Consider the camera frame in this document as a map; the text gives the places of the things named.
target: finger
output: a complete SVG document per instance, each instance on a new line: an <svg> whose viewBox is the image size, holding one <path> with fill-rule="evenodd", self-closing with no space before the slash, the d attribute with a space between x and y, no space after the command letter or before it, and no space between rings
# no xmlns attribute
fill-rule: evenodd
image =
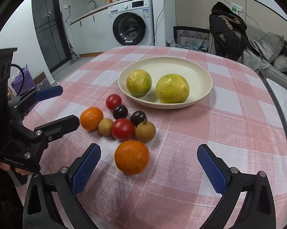
<svg viewBox="0 0 287 229"><path fill-rule="evenodd" d="M11 169L11 166L0 161L0 169L8 171Z"/></svg>
<svg viewBox="0 0 287 229"><path fill-rule="evenodd" d="M22 176L28 175L31 173L30 171L19 169L19 168L15 168L15 172L21 174Z"/></svg>

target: cable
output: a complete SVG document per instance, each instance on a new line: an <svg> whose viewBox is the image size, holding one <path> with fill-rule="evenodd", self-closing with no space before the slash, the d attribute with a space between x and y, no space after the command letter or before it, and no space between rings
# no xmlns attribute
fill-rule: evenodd
<svg viewBox="0 0 287 229"><path fill-rule="evenodd" d="M247 0L245 0L245 22L246 22L246 17L247 17Z"/></svg>
<svg viewBox="0 0 287 229"><path fill-rule="evenodd" d="M24 83L25 83L25 73L24 73L24 71L22 70L22 68L21 68L19 65L17 65L17 64L11 64L11 66L16 67L16 68L19 69L20 72L22 73L22 85L20 86L20 89L19 89L19 91L18 91L18 93L17 93L17 95L19 95L20 92L22 91L22 87L24 86Z"/></svg>
<svg viewBox="0 0 287 229"><path fill-rule="evenodd" d="M153 44L153 41L155 40L156 32L157 32L157 22L158 22L159 17L161 16L161 14L162 14L163 11L164 11L165 5L166 5L166 0L165 0L165 2L164 2L164 6L163 6L163 8L162 8L162 10L161 10L161 13L159 14L159 16L158 16L157 19L156 19L154 38L152 39L152 42L151 42L150 45L152 45L152 44Z"/></svg>
<svg viewBox="0 0 287 229"><path fill-rule="evenodd" d="M228 2L227 0L223 0L223 1L225 1L225 2L227 2L228 4L230 4L230 5L232 5L233 7L234 7L234 5L233 4L231 4L230 2ZM248 15L247 15L247 13L246 12L244 12L242 9L240 9L240 8L238 8L239 10L241 10L243 13L245 13L245 16L247 17ZM251 18L253 21L255 21L255 23L257 24L257 26L262 30L262 28L258 25L258 23L257 23L257 21L256 20L254 20L252 17L250 17L250 16L248 16L249 18Z"/></svg>
<svg viewBox="0 0 287 229"><path fill-rule="evenodd" d="M68 5L68 7L69 7L69 16L68 16L68 18L65 21L67 21L69 19L69 17L71 16L70 15L70 5Z"/></svg>

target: gray floor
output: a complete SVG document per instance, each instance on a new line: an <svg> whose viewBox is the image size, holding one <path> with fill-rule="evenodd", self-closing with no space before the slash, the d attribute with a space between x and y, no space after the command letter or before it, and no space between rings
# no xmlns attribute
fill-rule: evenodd
<svg viewBox="0 0 287 229"><path fill-rule="evenodd" d="M64 80L67 76L69 76L71 73L85 65L87 62L92 60L94 57L90 58L81 58L79 61L75 62L74 64L70 64L70 61L68 61L66 64L62 65L60 68L52 72L52 76L54 81L57 83Z"/></svg>

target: tangerine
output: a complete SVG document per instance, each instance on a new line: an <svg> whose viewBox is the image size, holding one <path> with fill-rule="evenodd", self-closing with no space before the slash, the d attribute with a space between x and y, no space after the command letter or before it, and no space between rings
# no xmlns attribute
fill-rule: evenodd
<svg viewBox="0 0 287 229"><path fill-rule="evenodd" d="M97 107L90 107L84 110L80 116L81 126L88 131L98 129L100 121L103 120L103 113Z"/></svg>
<svg viewBox="0 0 287 229"><path fill-rule="evenodd" d="M135 175L144 171L149 162L149 150L145 144L136 140L121 143L115 151L117 168L126 175Z"/></svg>

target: dark plum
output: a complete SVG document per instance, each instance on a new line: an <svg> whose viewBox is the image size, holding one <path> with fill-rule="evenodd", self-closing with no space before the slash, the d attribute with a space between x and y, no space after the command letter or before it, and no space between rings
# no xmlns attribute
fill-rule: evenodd
<svg viewBox="0 0 287 229"><path fill-rule="evenodd" d="M127 108L123 105L117 105L113 109L113 116L115 119L120 119L120 118L126 118L128 116L129 112Z"/></svg>
<svg viewBox="0 0 287 229"><path fill-rule="evenodd" d="M132 121L134 126L138 126L140 123L147 121L147 117L143 111L136 111L132 114L130 121Z"/></svg>

